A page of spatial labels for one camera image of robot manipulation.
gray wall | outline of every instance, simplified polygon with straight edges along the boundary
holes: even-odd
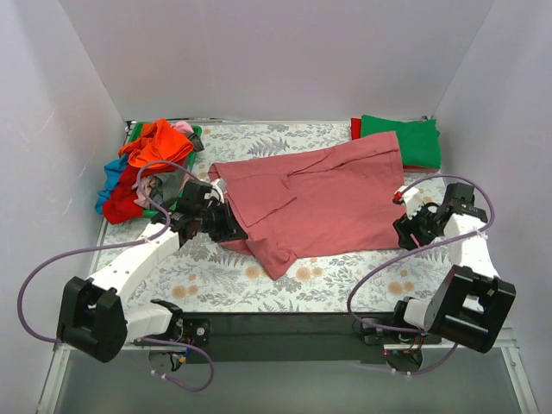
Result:
[[[492,0],[60,0],[125,119],[432,114]]]
[[[31,413],[52,345],[19,326],[17,291],[43,260],[95,244],[94,191],[124,124],[57,1],[2,1],[0,23],[0,412]],[[89,261],[62,261],[30,286],[25,310],[41,333],[55,335],[64,282]]]
[[[496,2],[436,117],[443,164],[476,179],[497,210],[489,245],[517,287],[511,313],[541,412],[552,412],[552,3]]]

orange cloth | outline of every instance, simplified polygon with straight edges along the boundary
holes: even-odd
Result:
[[[156,160],[182,160],[192,150],[193,144],[184,134],[172,128],[166,119],[160,119],[155,123],[144,124],[140,138],[122,147],[119,157],[130,153],[129,164],[141,168]],[[165,167],[165,164],[157,164],[150,166],[148,171]]]

gray floor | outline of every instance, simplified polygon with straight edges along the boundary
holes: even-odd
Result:
[[[424,365],[446,350],[424,351]],[[459,349],[432,373],[406,379],[353,367],[355,362],[217,363],[210,388],[184,392],[138,367],[147,352],[124,351],[109,364],[72,352],[56,413],[518,413],[500,349]],[[177,377],[199,385],[207,366]]]

folded green fabric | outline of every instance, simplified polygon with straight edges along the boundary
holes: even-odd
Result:
[[[370,115],[362,116],[362,137],[389,131],[397,133],[403,165],[441,168],[439,131],[435,119],[401,122]]]

floral pattern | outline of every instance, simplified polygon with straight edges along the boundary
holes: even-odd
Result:
[[[208,179],[213,162],[249,160],[331,147],[350,140],[344,123],[213,124],[204,125],[205,150],[193,172]],[[422,177],[407,173],[406,183]],[[419,188],[424,201],[439,201],[445,184],[440,179]],[[147,225],[138,219],[108,225],[104,244],[137,238]],[[107,265],[120,250],[102,252],[97,268]],[[272,281],[255,258],[222,248],[207,235],[198,235],[159,264],[133,293],[129,305],[153,298],[169,300],[184,311],[287,312],[346,310],[353,286],[370,270],[400,254],[399,250],[363,251],[297,260],[287,274]],[[399,262],[369,280],[358,292],[358,311],[392,311],[404,295],[428,298],[450,266],[446,248],[437,248]]]

